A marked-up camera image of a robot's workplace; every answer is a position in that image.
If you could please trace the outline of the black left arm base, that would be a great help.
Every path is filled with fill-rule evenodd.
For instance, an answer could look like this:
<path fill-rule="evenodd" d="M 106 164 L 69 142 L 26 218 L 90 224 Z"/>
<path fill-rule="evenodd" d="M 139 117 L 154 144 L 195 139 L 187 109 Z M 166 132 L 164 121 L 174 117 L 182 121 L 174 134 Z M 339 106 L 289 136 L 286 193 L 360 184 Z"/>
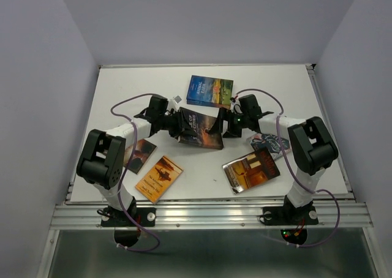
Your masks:
<path fill-rule="evenodd" d="M 142 233 L 156 224 L 155 208 L 137 208 L 136 201 L 132 200 L 127 212 L 117 210 L 111 206 L 97 210 L 101 217 L 100 226 L 114 229 L 113 237 L 116 245 L 125 250 L 146 252 L 136 249 Z"/>

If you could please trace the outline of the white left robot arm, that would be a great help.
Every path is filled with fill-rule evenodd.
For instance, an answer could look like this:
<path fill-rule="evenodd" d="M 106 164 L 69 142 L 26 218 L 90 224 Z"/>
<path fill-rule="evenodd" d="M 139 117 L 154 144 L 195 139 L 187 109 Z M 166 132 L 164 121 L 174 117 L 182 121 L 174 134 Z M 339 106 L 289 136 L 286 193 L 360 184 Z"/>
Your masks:
<path fill-rule="evenodd" d="M 112 115 L 124 118 L 127 122 L 110 130 L 91 130 L 77 163 L 77 175 L 98 189 L 108 202 L 109 212 L 105 212 L 104 216 L 115 216 L 122 225 L 132 224 L 137 210 L 134 196 L 122 185 L 126 171 L 123 165 L 126 149 L 131 147 L 131 152 L 134 152 L 137 141 L 161 130 L 168 132 L 172 138 L 195 135 L 180 110 L 180 96 L 167 99 L 150 94 L 148 106 L 136 115 L 115 112 L 116 107 L 141 97 L 142 94 L 124 100 L 110 109 Z"/>

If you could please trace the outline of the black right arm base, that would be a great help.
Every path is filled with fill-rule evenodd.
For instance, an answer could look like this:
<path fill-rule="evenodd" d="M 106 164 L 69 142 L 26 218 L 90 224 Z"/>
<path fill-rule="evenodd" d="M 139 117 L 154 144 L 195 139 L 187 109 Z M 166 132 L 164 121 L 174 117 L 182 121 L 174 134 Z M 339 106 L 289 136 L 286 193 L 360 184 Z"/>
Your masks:
<path fill-rule="evenodd" d="M 287 196 L 282 206 L 267 206 L 262 208 L 258 217 L 261 224 L 266 226 L 284 226 L 281 236 L 284 241 L 296 246 L 302 246 L 307 240 L 306 225 L 318 225 L 318 215 L 313 201 L 296 208 Z"/>

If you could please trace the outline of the Animal Farm book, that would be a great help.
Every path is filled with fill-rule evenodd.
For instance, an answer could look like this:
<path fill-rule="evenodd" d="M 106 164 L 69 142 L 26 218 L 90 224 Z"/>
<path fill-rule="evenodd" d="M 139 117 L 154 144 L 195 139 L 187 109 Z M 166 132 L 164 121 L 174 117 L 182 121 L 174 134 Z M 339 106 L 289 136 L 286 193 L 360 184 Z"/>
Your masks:
<path fill-rule="evenodd" d="M 233 80 L 193 75 L 187 90 L 187 99 L 216 104 L 217 108 L 230 108 Z"/>

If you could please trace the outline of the Jane Eyre blue book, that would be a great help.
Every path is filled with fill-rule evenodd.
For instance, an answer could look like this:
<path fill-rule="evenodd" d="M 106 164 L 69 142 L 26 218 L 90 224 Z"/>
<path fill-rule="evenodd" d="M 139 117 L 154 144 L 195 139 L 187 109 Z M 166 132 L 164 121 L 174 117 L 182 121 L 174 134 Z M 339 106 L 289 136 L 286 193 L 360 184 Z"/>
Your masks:
<path fill-rule="evenodd" d="M 215 103 L 206 102 L 206 101 L 202 101 L 202 100 L 187 99 L 186 103 L 189 105 L 199 105 L 199 106 L 204 106 L 204 107 L 216 107 Z"/>

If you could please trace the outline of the Three Days to See book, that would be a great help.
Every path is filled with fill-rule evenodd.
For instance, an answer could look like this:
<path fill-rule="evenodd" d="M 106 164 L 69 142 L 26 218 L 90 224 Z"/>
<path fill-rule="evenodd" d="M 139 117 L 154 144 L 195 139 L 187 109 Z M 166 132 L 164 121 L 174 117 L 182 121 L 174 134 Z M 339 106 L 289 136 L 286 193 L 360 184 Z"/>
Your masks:
<path fill-rule="evenodd" d="M 157 146 L 148 140 L 139 140 L 136 144 L 133 156 L 130 156 L 132 148 L 133 146 L 129 146 L 125 150 L 123 167 L 137 175 L 157 149 Z"/>

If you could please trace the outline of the A Tale of Two Cities book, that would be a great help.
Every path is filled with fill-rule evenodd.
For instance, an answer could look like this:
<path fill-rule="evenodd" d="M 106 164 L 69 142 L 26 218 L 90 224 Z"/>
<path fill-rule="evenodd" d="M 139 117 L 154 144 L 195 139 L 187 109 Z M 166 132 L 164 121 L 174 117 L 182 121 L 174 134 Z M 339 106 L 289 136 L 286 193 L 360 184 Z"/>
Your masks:
<path fill-rule="evenodd" d="M 192 120 L 188 122 L 190 127 L 197 134 L 196 136 L 182 135 L 178 138 L 178 142 L 196 146 L 199 148 L 217 149 L 224 148 L 221 134 L 208 134 L 206 131 L 212 127 L 215 117 L 192 111 Z"/>

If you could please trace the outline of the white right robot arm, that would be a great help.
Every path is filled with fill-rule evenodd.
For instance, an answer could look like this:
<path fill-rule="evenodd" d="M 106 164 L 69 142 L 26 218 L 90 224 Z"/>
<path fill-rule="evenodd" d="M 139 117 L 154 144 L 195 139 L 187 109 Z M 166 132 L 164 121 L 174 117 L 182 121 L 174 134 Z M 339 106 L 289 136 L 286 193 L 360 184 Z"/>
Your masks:
<path fill-rule="evenodd" d="M 218 116 L 209 129 L 209 133 L 222 133 L 224 122 L 227 122 L 225 137 L 239 138 L 242 130 L 249 129 L 257 133 L 267 133 L 278 137 L 279 146 L 282 140 L 290 143 L 296 172 L 290 166 L 285 151 L 282 152 L 294 182 L 285 196 L 282 216 L 285 221 L 295 223 L 304 216 L 313 201 L 317 184 L 325 170 L 337 159 L 339 153 L 323 119 L 313 116 L 309 119 L 288 118 L 272 111 L 262 111 L 253 94 L 239 98 L 240 112 L 224 107 L 219 109 Z"/>

